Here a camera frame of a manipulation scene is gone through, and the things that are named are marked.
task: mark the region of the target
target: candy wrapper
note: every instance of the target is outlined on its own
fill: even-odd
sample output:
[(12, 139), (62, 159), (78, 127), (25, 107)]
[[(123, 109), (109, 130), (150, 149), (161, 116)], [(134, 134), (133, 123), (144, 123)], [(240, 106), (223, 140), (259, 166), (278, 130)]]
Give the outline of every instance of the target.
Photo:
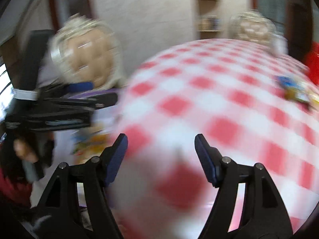
[(93, 156), (100, 156), (103, 150), (110, 146), (109, 134), (99, 125), (81, 128), (73, 134), (73, 137), (75, 164), (83, 164)]
[(278, 82), (285, 90), (285, 99), (294, 100), (300, 103), (310, 104), (308, 84), (303, 80), (293, 79), (290, 77), (279, 76)]

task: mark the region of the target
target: white wall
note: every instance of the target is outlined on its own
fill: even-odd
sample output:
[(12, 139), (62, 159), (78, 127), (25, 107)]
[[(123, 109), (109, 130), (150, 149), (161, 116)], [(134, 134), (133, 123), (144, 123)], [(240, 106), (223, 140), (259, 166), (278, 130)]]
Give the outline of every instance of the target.
[(231, 16), (251, 9), (252, 0), (220, 0), (217, 2), (196, 0), (196, 5), (203, 7), (201, 11), (205, 11), (206, 15), (217, 15), (221, 19), (221, 29), (223, 31), (217, 33), (202, 33), (202, 38), (230, 38), (229, 20)]
[(146, 59), (196, 39), (194, 0), (92, 0), (95, 15), (115, 31), (131, 75)]

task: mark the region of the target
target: table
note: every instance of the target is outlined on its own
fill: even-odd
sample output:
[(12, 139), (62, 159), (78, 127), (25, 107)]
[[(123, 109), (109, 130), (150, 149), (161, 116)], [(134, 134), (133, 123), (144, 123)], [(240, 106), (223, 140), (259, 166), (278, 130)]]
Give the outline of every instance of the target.
[[(120, 89), (109, 89), (109, 90), (100, 90), (100, 91), (86, 91), (76, 95), (71, 96), (72, 99), (86, 99), (87, 97), (106, 94), (110, 92), (116, 92), (117, 94), (121, 94)], [(103, 125), (105, 133), (111, 133), (114, 130), (114, 125), (116, 124), (116, 116), (117, 116), (117, 105), (112, 107), (102, 108), (99, 110), (95, 110), (92, 115), (91, 122), (98, 123)], [(63, 131), (55, 131), (54, 139), (55, 139), (55, 148), (53, 153), (53, 161), (52, 165), (44, 170), (45, 176), (44, 178), (36, 181), (32, 184), (32, 193), (31, 193), (31, 205), (35, 207), (40, 197), (47, 186), (52, 174), (55, 169), (58, 167), (59, 163), (66, 162), (69, 165), (73, 165), (76, 163), (74, 158), (74, 130), (63, 130)], [(85, 196), (83, 184), (78, 184), (78, 196), (80, 205), (84, 205)]]
[[(127, 238), (199, 236), (217, 192), (194, 149), (199, 133), (239, 164), (263, 163), (298, 229), (319, 200), (319, 115), (283, 99), (276, 76), (307, 79), (304, 68), (228, 39), (189, 42), (143, 63), (113, 134), (129, 140), (111, 187)], [(243, 195), (244, 185), (230, 230), (239, 225)]]

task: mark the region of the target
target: wall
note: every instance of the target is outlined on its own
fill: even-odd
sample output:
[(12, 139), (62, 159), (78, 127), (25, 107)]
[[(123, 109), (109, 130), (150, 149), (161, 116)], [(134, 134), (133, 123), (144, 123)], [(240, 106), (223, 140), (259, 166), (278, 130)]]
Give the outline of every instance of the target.
[(319, 9), (314, 0), (311, 0), (312, 4), (312, 17), (313, 17), (313, 41), (319, 43)]
[(217, 37), (230, 38), (229, 36), (229, 20), (233, 15), (237, 15), (243, 11), (251, 9), (251, 0), (222, 0), (219, 6), (219, 15), (223, 23), (224, 31)]
[(92, 0), (95, 16), (115, 31), (131, 75), (146, 59), (196, 39), (194, 0)]
[(33, 0), (25, 15), (20, 19), (16, 36), (21, 52), (27, 45), (30, 32), (40, 29), (53, 29), (48, 0)]
[(0, 45), (15, 35), (20, 18), (31, 0), (11, 0), (0, 18)]

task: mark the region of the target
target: snack package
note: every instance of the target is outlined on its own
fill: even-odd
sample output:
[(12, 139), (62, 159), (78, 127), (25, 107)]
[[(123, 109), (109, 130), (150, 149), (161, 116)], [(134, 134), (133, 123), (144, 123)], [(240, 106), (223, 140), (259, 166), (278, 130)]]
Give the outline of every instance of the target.
[(295, 95), (295, 100), (298, 102), (301, 102), (301, 103), (306, 103), (306, 104), (310, 103), (310, 100), (308, 98), (308, 94), (305, 92), (297, 91), (296, 95)]
[(284, 89), (287, 89), (289, 87), (297, 87), (297, 83), (290, 77), (278, 76), (278, 82), (279, 85)]
[(103, 150), (110, 146), (109, 134), (100, 125), (81, 128), (73, 134), (75, 148), (75, 164), (83, 164), (93, 156), (100, 156)]

